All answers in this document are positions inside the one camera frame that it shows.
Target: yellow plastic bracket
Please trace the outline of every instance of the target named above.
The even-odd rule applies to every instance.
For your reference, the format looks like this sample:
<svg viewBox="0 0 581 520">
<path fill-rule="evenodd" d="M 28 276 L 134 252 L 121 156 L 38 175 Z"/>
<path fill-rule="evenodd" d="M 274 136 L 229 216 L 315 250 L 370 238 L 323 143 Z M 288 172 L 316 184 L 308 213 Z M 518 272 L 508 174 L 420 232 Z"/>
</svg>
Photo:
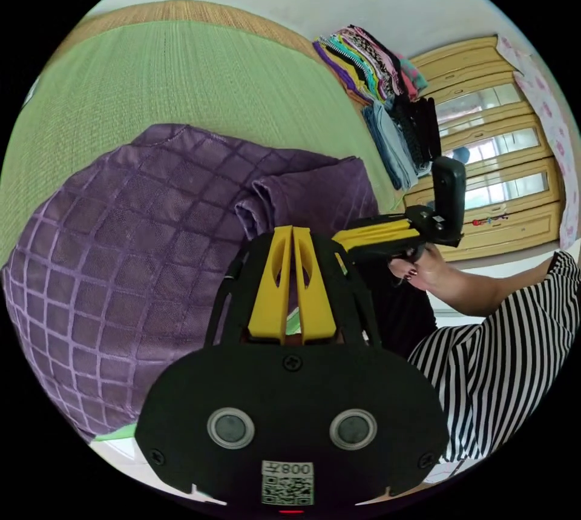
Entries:
<svg viewBox="0 0 581 520">
<path fill-rule="evenodd" d="M 346 251 L 360 246 L 369 246 L 382 242 L 394 242 L 419 236 L 419 232 L 410 229 L 410 222 L 401 219 L 395 222 L 379 223 L 362 228 L 345 229 L 336 233 L 333 239 Z"/>
<path fill-rule="evenodd" d="M 290 225 L 274 230 L 271 249 L 248 324 L 248 331 L 253 338 L 269 338 L 284 343 L 289 309 L 292 230 Z"/>
<path fill-rule="evenodd" d="M 310 230 L 293 228 L 293 240 L 303 344 L 310 340 L 332 338 L 336 332 L 335 319 L 315 255 Z M 303 268 L 309 277 L 308 285 L 304 283 Z"/>
</svg>

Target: striped shirt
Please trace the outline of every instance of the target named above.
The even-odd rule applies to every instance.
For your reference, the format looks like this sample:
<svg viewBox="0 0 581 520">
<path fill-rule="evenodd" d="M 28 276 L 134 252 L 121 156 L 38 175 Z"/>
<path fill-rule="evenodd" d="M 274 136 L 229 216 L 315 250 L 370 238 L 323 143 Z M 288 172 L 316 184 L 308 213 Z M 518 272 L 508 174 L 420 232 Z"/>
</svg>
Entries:
<svg viewBox="0 0 581 520">
<path fill-rule="evenodd" d="M 511 294 L 482 324 L 444 327 L 412 352 L 438 391 L 450 442 L 440 462 L 482 459 L 539 405 L 581 323 L 581 269 L 557 252 L 547 277 Z"/>
</svg>

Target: wooden wardrobe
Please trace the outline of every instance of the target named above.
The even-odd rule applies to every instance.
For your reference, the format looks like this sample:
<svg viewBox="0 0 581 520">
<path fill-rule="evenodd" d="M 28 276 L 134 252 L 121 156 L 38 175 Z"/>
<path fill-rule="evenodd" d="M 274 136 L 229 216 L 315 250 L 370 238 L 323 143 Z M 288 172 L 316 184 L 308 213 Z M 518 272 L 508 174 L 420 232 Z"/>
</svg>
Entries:
<svg viewBox="0 0 581 520">
<path fill-rule="evenodd" d="M 464 239 L 457 249 L 441 248 L 450 262 L 559 238 L 564 201 L 559 166 L 496 40 L 473 39 L 410 59 L 429 83 L 422 95 L 436 102 L 442 154 L 470 152 Z M 428 205 L 433 199 L 429 175 L 404 203 Z"/>
</svg>

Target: green woven mat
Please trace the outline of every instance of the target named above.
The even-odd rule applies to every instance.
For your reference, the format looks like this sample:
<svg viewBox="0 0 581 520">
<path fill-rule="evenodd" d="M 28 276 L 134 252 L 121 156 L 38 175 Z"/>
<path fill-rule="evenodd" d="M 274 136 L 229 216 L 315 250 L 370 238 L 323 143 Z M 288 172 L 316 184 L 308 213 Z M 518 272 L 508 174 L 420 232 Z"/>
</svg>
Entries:
<svg viewBox="0 0 581 520">
<path fill-rule="evenodd" d="M 233 28 L 129 25 L 64 54 L 23 108 L 0 176 L 0 265 L 34 210 L 68 177 L 164 122 L 277 148 L 359 156 L 381 211 L 394 204 L 373 140 L 325 66 Z"/>
</svg>

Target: purple fabric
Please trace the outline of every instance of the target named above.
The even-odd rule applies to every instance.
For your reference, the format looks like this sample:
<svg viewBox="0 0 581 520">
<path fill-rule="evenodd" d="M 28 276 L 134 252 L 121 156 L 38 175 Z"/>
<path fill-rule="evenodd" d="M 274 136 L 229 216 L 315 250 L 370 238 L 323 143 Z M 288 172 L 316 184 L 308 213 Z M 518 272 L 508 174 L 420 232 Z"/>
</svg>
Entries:
<svg viewBox="0 0 581 520">
<path fill-rule="evenodd" d="M 353 79 L 347 72 L 347 70 L 341 68 L 338 64 L 333 62 L 329 55 L 324 51 L 323 46 L 319 44 L 319 42 L 313 42 L 313 48 L 317 51 L 317 54 L 321 57 L 321 60 L 325 62 L 332 70 L 339 76 L 339 78 L 345 83 L 345 86 L 357 96 L 359 96 L 362 100 L 366 102 L 370 102 L 370 99 L 361 94 L 359 89 L 357 88 L 356 84 L 354 83 Z"/>
<path fill-rule="evenodd" d="M 330 235 L 376 214 L 359 159 L 155 125 L 34 212 L 2 285 L 40 384 L 90 441 L 135 423 L 161 372 L 201 348 L 245 233 Z"/>
</svg>

